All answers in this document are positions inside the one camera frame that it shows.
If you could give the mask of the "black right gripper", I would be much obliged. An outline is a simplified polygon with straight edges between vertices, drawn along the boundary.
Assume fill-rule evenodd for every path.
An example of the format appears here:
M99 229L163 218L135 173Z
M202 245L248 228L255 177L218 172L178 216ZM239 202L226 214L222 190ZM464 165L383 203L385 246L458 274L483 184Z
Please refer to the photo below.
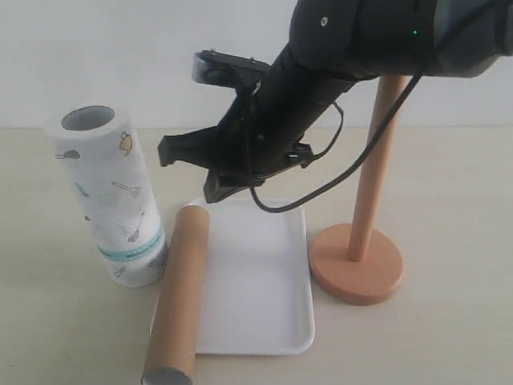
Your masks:
M212 168L204 199L219 203L311 162L313 150L301 139L312 123L310 86L261 86L237 98L218 126L163 136L157 147L160 166L181 161Z

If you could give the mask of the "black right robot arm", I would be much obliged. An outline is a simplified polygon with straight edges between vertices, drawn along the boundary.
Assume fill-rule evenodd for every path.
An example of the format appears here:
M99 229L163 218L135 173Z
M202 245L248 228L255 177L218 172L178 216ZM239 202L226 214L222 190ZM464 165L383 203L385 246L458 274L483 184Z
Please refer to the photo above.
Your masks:
M274 63L195 57L197 82L236 91L205 136L204 197L217 203L316 161L303 135L357 83L474 78L511 53L509 1L300 1Z

